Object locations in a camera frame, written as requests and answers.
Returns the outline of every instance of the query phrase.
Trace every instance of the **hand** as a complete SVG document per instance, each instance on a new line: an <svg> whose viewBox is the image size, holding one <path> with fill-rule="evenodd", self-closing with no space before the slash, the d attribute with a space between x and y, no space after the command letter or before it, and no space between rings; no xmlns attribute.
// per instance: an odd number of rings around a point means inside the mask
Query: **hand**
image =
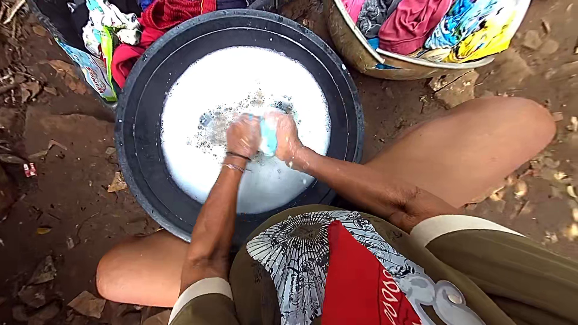
<svg viewBox="0 0 578 325"><path fill-rule="evenodd" d="M227 151L251 157L261 143L261 118L242 114L227 129Z"/></svg>
<svg viewBox="0 0 578 325"><path fill-rule="evenodd" d="M292 167L295 156L304 146L297 136L297 125L292 115L284 113L268 113L266 119L277 120L277 150L275 156Z"/></svg>

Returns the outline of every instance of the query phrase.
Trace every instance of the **knee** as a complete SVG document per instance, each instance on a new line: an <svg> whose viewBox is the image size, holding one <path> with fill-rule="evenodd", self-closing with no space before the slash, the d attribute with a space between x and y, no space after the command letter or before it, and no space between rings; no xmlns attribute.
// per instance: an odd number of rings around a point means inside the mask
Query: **knee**
<svg viewBox="0 0 578 325"><path fill-rule="evenodd" d="M485 97L469 102L476 102L470 107L484 110L483 115L487 116L487 120L493 120L500 127L510 128L512 132L523 135L529 143L545 147L556 133L556 125L550 111L531 99Z"/></svg>
<svg viewBox="0 0 578 325"><path fill-rule="evenodd" d="M108 251L98 262L96 285L98 294L103 298L112 301L121 301L123 295L123 267L122 258L119 253L119 246L123 243L113 247Z"/></svg>

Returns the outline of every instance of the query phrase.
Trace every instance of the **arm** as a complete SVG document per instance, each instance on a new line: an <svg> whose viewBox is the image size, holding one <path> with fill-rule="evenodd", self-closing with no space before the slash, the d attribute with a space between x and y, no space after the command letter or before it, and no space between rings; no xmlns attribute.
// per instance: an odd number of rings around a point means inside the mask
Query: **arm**
<svg viewBox="0 0 578 325"><path fill-rule="evenodd" d="M251 157L257 152L260 140L259 120L241 115L227 130L227 151ZM181 274L181 293L201 279L219 277L228 280L237 192L243 172L226 164L245 168L247 160L227 155L223 161L221 173L192 229L191 244Z"/></svg>
<svg viewBox="0 0 578 325"><path fill-rule="evenodd" d="M424 219L458 213L441 198L397 179L387 171L317 154L301 144L291 116L275 114L274 118L277 118L275 155L279 159L291 168L327 183L350 202L398 228L409 233Z"/></svg>

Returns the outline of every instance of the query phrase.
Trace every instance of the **bracelet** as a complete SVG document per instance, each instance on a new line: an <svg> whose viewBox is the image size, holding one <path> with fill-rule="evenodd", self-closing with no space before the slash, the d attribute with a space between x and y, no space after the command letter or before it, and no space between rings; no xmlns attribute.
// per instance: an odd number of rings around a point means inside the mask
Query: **bracelet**
<svg viewBox="0 0 578 325"><path fill-rule="evenodd" d="M229 167L230 169L236 169L236 170L238 170L238 171L241 171L241 173L244 173L245 171L250 171L249 169L244 169L243 167L237 166L237 165L235 165L235 164L221 164L221 165L222 165L222 166L227 166L227 167Z"/></svg>
<svg viewBox="0 0 578 325"><path fill-rule="evenodd" d="M231 151L227 151L227 155L228 155L228 156L235 156L235 157L239 157L239 158L243 158L243 159L245 159L245 160L251 161L251 158L249 158L249 157L247 157L247 156L243 156L242 154L238 154L238 153L231 152Z"/></svg>

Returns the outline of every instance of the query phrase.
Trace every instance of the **black plastic basin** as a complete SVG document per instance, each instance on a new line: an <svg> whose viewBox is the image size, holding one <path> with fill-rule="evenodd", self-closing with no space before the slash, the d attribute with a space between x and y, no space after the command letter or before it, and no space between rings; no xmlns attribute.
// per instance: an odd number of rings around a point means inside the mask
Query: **black plastic basin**
<svg viewBox="0 0 578 325"><path fill-rule="evenodd" d="M165 164L160 142L165 92L175 76L196 60L230 46L269 48L301 62L328 102L331 139L327 155L357 163L361 158L364 122L357 89L341 60L317 35L292 20L257 10L221 10L185 21L159 38L132 69L120 95L114 132L124 178L136 200L154 220L185 241L190 241L202 204L176 185ZM314 181L278 209L239 214L234 245L275 213L292 206L329 204L334 196L326 184Z"/></svg>

